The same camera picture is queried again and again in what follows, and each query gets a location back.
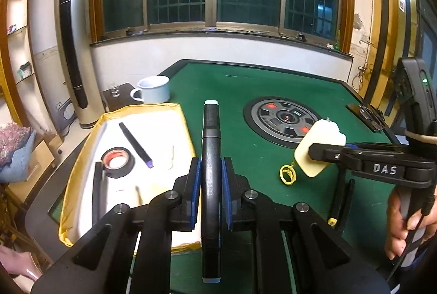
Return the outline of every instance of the bolt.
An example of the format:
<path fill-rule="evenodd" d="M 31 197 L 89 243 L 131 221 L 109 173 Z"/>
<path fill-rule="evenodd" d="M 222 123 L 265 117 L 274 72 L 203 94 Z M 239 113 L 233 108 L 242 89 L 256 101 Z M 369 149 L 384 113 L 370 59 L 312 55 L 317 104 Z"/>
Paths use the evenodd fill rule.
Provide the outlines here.
<path fill-rule="evenodd" d="M 258 192 L 251 189 L 249 191 L 246 191 L 244 193 L 244 196 L 248 199 L 255 199 L 258 196 Z"/>
<path fill-rule="evenodd" d="M 166 191 L 165 198 L 172 200 L 178 198 L 179 194 L 177 191 Z"/>
<path fill-rule="evenodd" d="M 129 210 L 129 206 L 127 205 L 127 204 L 117 204 L 115 207 L 114 207 L 114 211 L 117 213 L 117 214 L 123 214 L 123 213 L 125 213 L 126 211 L 128 211 Z"/>
<path fill-rule="evenodd" d="M 307 203 L 300 202 L 296 204 L 296 209 L 301 213 L 306 213 L 309 210 L 309 205 Z"/>

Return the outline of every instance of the black stick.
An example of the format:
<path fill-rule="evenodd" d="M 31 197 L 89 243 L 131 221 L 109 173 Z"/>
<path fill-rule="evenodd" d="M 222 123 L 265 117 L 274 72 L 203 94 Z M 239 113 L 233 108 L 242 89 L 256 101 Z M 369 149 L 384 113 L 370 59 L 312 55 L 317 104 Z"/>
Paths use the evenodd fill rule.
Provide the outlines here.
<path fill-rule="evenodd" d="M 91 201 L 91 222 L 93 226 L 97 224 L 97 222 L 101 218 L 100 202 L 101 202 L 102 177 L 103 177 L 103 163 L 97 161 L 94 168 L 93 199 Z"/>
<path fill-rule="evenodd" d="M 346 188 L 346 169 L 338 166 L 337 185 L 335 187 L 334 198 L 332 199 L 331 209 L 329 210 L 328 224 L 335 226 L 340 216 L 341 205 L 344 199 Z"/>
<path fill-rule="evenodd" d="M 144 163 L 147 165 L 147 167 L 152 168 L 153 162 L 150 156 L 147 154 L 147 152 L 143 149 L 143 147 L 139 144 L 139 142 L 134 138 L 132 133 L 129 131 L 128 128 L 126 128 L 126 125 L 121 122 L 120 128 L 123 131 L 123 134 L 125 135 L 126 139 L 130 142 L 132 147 L 134 148 L 135 152 L 138 154 L 138 156 L 144 161 Z"/>
<path fill-rule="evenodd" d="M 340 218 L 338 219 L 336 230 L 340 235 L 343 235 L 344 230 L 346 229 L 347 219 L 349 218 L 350 208 L 352 206 L 352 198 L 353 192 L 355 190 L 355 180 L 351 179 L 349 181 L 349 185 L 347 187 L 346 199 L 344 201 L 344 206 L 341 211 Z"/>

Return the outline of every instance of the green felt tabletop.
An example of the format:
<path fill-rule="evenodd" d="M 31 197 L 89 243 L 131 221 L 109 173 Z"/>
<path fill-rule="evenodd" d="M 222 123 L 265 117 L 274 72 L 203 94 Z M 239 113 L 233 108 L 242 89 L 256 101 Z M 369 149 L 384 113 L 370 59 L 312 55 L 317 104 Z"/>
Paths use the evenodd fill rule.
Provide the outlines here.
<path fill-rule="evenodd" d="M 196 155 L 202 147 L 205 100 L 220 105 L 222 156 L 230 156 L 237 174 L 274 202 L 307 202 L 326 218 L 336 184 L 337 168 L 330 165 L 315 178 L 298 170 L 297 181 L 284 185 L 279 169 L 293 160 L 293 149 L 273 144 L 246 124 L 243 108 L 262 96 L 290 98 L 309 106 L 322 118 L 336 122 L 347 142 L 390 142 L 373 133 L 346 105 L 357 99 L 340 83 L 290 73 L 240 66 L 189 63 L 170 80 L 171 102 L 180 103 Z M 353 205 L 345 238 L 374 265 L 384 258 L 385 209 L 392 186 L 356 178 Z M 184 293 L 251 293 L 251 244 L 246 233 L 224 233 L 220 284 L 203 284 L 200 252 L 172 257 L 171 288 Z"/>

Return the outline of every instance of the hand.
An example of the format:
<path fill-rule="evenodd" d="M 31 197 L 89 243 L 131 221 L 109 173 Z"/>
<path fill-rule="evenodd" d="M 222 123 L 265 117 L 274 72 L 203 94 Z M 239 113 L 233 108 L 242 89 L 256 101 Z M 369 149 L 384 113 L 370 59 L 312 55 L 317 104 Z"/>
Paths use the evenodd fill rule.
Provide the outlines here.
<path fill-rule="evenodd" d="M 414 230 L 420 220 L 421 213 L 418 210 L 414 213 L 407 222 L 402 220 L 401 215 L 401 199 L 397 191 L 397 187 L 393 188 L 392 193 L 388 197 L 387 206 L 387 237 L 385 239 L 385 254 L 392 260 L 395 256 L 401 256 L 402 251 L 406 246 L 405 239 L 408 235 L 408 230 Z M 434 236 L 437 230 L 437 205 L 434 204 L 431 213 L 423 218 L 420 228 L 426 227 L 423 241 L 425 242 Z"/>

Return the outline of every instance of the white enamel mug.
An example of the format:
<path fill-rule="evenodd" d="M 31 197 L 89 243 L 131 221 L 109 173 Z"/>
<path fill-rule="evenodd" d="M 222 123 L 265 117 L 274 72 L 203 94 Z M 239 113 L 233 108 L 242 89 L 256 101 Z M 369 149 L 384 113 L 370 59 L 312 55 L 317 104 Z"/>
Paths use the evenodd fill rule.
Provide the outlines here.
<path fill-rule="evenodd" d="M 167 76 L 146 77 L 131 91 L 131 98 L 144 104 L 165 103 L 170 99 L 169 81 Z M 141 92 L 141 98 L 135 97 L 136 92 Z"/>

